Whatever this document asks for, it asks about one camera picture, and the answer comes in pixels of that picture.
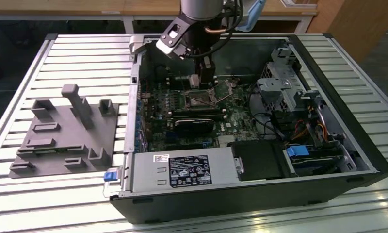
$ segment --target slotted metal surface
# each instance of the slotted metal surface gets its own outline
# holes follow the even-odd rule
[[[364,73],[321,35],[300,36],[373,143],[388,160],[388,103]],[[25,92],[0,134],[0,232],[382,232],[388,231],[388,178],[348,191],[328,203],[228,216],[132,225],[104,197],[103,172],[13,180],[9,166],[33,118],[35,98],[60,96],[65,83],[77,83],[89,103],[120,104],[112,166],[123,163],[129,91],[129,36],[60,35],[47,41],[33,62]],[[304,74],[308,83],[309,75]]]

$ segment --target blue latch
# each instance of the blue latch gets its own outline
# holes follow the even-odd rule
[[[248,10],[248,21],[244,26],[236,27],[237,31],[249,32],[253,29],[255,24],[261,15],[261,10],[264,8],[264,5],[265,5],[265,0],[256,0],[251,9]]]
[[[117,171],[107,171],[104,174],[104,181],[116,181],[117,180]]]
[[[289,157],[309,155],[309,151],[305,146],[291,146],[288,149],[285,149],[285,151]]]

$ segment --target blue handle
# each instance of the blue handle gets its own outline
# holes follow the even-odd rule
[[[248,10],[247,24],[244,26],[236,27],[237,31],[249,32],[253,29],[256,22],[259,20],[259,16],[261,14],[264,5],[265,5],[265,0],[257,0],[255,2],[253,6]]]

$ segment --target warning label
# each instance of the warning label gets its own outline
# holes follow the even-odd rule
[[[207,155],[169,158],[168,163],[172,188],[212,184]]]

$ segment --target blue connector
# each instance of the blue connector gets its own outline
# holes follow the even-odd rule
[[[117,171],[107,171],[104,174],[104,181],[116,181],[117,180]]]
[[[289,157],[309,155],[309,151],[305,146],[291,146],[288,149],[285,149],[285,151]]]

